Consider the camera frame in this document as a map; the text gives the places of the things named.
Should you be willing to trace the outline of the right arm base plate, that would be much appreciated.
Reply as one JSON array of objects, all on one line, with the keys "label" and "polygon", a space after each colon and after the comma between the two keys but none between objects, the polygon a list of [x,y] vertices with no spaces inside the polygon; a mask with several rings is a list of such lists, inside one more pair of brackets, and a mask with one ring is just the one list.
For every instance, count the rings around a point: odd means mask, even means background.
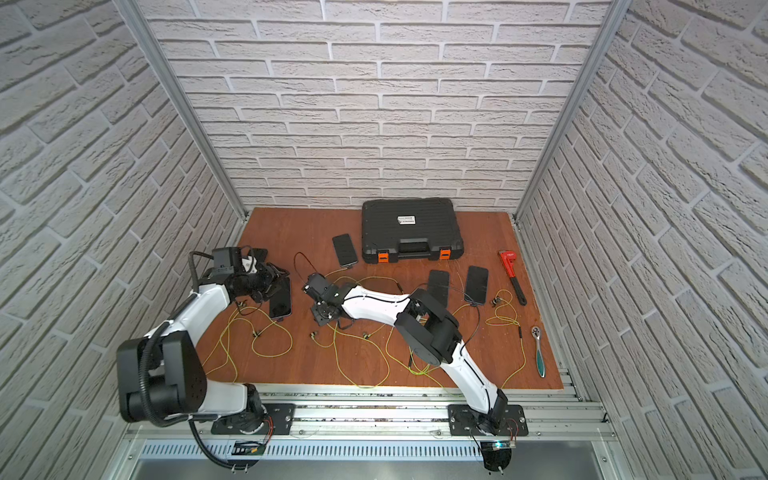
[{"label": "right arm base plate", "polygon": [[502,411],[481,414],[465,404],[447,406],[450,435],[454,437],[525,437],[529,434],[526,414],[520,405],[507,404]]}]

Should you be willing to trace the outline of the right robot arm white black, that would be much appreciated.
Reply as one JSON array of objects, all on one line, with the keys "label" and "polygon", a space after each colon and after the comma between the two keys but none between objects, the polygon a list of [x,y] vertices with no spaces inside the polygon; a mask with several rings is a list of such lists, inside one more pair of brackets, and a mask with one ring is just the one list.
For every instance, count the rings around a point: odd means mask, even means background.
[{"label": "right robot arm white black", "polygon": [[458,320],[427,291],[387,294],[354,284],[338,286],[313,273],[303,292],[312,299],[311,312],[320,326],[345,317],[394,327],[418,358],[448,374],[464,395],[480,432],[500,432],[506,395],[471,358]]}]

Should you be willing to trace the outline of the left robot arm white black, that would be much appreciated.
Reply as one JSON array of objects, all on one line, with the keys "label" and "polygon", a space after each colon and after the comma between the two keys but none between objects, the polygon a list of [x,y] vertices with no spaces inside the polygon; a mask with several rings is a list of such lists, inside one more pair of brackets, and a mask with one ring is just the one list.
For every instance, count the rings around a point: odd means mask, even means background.
[{"label": "left robot arm white black", "polygon": [[240,297],[271,299],[289,273],[266,260],[264,249],[223,247],[192,251],[189,296],[170,317],[117,350],[119,409],[128,423],[168,427],[186,421],[228,421],[251,433],[266,420],[256,387],[206,376],[196,345],[216,317]]}]

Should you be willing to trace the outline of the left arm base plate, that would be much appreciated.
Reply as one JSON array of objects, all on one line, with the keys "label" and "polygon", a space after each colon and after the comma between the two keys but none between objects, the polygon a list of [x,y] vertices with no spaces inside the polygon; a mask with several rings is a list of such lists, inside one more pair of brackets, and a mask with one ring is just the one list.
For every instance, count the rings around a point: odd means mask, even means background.
[{"label": "left arm base plate", "polygon": [[237,415],[222,417],[213,422],[213,435],[288,435],[293,423],[296,405],[293,403],[267,403],[261,410],[246,410]]}]

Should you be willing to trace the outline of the black smartphone blue edge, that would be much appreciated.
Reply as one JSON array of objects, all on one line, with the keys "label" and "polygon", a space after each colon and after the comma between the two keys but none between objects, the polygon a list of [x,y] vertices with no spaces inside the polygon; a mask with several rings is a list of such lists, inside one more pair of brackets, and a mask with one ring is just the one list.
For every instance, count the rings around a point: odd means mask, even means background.
[{"label": "black smartphone blue edge", "polygon": [[484,305],[487,298],[488,280],[489,271],[486,268],[470,266],[465,283],[465,300],[475,306]]}]

